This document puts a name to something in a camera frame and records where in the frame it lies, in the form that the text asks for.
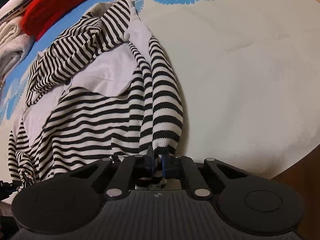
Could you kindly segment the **black white striped hooded garment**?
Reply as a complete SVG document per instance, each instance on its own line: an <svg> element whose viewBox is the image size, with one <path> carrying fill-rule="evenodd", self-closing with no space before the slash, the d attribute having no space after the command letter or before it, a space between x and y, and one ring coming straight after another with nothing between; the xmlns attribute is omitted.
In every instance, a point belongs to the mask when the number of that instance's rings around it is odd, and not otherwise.
<svg viewBox="0 0 320 240"><path fill-rule="evenodd" d="M174 70L131 0L97 3L32 62L9 137L18 190L103 158L175 154Z"/></svg>

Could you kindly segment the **cream folded quilt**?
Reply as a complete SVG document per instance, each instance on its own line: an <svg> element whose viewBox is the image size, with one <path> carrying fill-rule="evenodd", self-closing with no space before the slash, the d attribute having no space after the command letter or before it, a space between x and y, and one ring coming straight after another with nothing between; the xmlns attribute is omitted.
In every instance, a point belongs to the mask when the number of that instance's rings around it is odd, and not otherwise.
<svg viewBox="0 0 320 240"><path fill-rule="evenodd" d="M22 30L21 20L22 16L18 16L1 24L1 82L28 55L35 42Z"/></svg>

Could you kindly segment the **blue white patterned bed sheet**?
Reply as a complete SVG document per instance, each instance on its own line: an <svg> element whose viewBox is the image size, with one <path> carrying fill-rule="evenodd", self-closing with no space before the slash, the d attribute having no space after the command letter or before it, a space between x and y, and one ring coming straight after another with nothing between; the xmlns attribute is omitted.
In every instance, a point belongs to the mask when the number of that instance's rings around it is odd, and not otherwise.
<svg viewBox="0 0 320 240"><path fill-rule="evenodd" d="M22 112L32 62L39 53L97 3L87 0L51 27L5 84L1 100L1 179L8 167L10 133ZM295 27L319 35L314 0L131 0L140 20L157 38L174 70L183 106L183 127L175 154L194 161L214 158L272 178L276 160L270 107L274 69L286 51L270 39L285 32L284 16L294 1L311 9Z"/></svg>

